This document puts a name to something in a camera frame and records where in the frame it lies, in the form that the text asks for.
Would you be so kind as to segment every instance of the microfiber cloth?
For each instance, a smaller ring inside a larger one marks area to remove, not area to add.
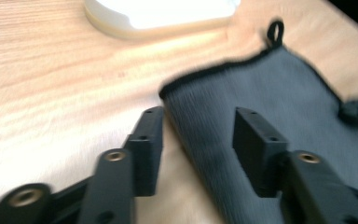
[[[288,139],[290,151],[321,155],[358,189],[358,127],[338,118],[339,98],[282,44],[282,35],[283,23],[275,21],[259,55],[179,77],[159,93],[227,223],[283,223],[279,199],[256,196],[232,148],[236,107],[261,114]]]

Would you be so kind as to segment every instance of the white plastic base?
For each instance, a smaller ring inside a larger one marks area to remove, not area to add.
[[[110,35],[138,38],[227,23],[241,0],[85,0],[89,21]]]

